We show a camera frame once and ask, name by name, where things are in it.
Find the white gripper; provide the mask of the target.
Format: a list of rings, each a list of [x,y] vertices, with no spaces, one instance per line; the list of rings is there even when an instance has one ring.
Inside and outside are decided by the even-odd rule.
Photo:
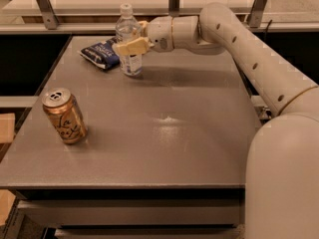
[[[113,50],[117,55],[142,55],[147,53],[150,48],[157,52],[173,50],[172,16],[156,17],[150,22],[139,21],[139,24],[141,26],[139,38],[113,45]]]

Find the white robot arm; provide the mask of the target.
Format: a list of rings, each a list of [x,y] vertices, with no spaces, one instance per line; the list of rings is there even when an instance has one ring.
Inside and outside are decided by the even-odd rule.
[[[319,86],[260,39],[226,6],[205,5],[193,21],[143,22],[119,55],[226,49],[272,113],[255,135],[246,165],[245,239],[319,238]]]

